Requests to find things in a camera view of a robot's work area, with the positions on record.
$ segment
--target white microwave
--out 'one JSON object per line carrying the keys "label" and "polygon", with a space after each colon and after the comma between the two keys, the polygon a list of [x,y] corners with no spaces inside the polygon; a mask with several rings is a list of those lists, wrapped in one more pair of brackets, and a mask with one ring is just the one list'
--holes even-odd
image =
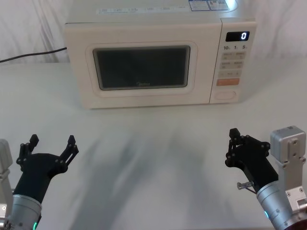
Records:
{"label": "white microwave", "polygon": [[75,0],[65,39],[85,108],[237,102],[256,31],[241,0]]}

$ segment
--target digital display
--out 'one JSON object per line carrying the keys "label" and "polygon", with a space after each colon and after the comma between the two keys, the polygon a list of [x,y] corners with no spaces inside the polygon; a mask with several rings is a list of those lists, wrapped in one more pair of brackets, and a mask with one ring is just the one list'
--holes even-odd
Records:
{"label": "digital display", "polygon": [[226,41],[227,42],[247,41],[248,37],[249,37],[249,31],[228,32],[226,35]]}

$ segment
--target black cable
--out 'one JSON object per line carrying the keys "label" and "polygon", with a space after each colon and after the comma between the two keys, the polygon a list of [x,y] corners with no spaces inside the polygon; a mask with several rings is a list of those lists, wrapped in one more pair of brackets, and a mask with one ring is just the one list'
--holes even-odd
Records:
{"label": "black cable", "polygon": [[11,58],[8,58],[8,59],[0,60],[0,63],[6,62],[6,61],[11,61],[11,60],[18,59],[18,58],[28,57],[28,56],[36,56],[36,55],[43,55],[43,54],[53,54],[53,53],[56,53],[56,52],[63,51],[65,49],[67,49],[67,47],[64,47],[62,49],[56,49],[56,50],[52,50],[52,51],[47,51],[47,52],[41,52],[41,53],[23,54],[23,55],[20,55],[20,56],[16,56],[16,57],[11,57]]}
{"label": "black cable", "polygon": [[246,188],[247,190],[249,190],[250,192],[252,192],[253,194],[257,194],[256,192],[254,192],[253,190]]}

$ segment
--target table surface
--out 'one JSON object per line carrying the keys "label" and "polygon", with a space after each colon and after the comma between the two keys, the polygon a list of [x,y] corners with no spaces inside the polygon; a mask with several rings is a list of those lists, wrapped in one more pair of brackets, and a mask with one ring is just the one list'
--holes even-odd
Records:
{"label": "table surface", "polygon": [[[14,161],[34,133],[34,153],[60,155],[71,134],[80,150],[51,181],[38,230],[271,227],[224,164],[228,132],[307,130],[307,59],[254,60],[247,72],[240,103],[86,110],[69,64],[1,66],[0,137]],[[21,171],[10,170],[14,188]]]}

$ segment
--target microwave button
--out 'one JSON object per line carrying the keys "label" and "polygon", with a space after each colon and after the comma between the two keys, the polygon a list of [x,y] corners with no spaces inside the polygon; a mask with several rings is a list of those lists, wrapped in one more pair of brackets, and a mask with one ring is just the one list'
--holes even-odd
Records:
{"label": "microwave button", "polygon": [[243,61],[223,61],[220,65],[220,69],[241,69],[243,64]]}
{"label": "microwave button", "polygon": [[231,53],[223,53],[222,54],[222,60],[234,60],[236,59],[236,53],[231,52]]}
{"label": "microwave button", "polygon": [[234,54],[234,57],[235,57],[234,59],[237,59],[237,60],[244,59],[245,56],[246,56],[246,52],[236,52]]}
{"label": "microwave button", "polygon": [[225,92],[218,92],[215,94],[214,98],[216,100],[231,100],[236,96],[235,91],[225,91]]}
{"label": "microwave button", "polygon": [[218,78],[239,78],[241,77],[242,70],[225,70],[220,71]]}
{"label": "microwave button", "polygon": [[216,86],[238,85],[240,78],[218,79]]}

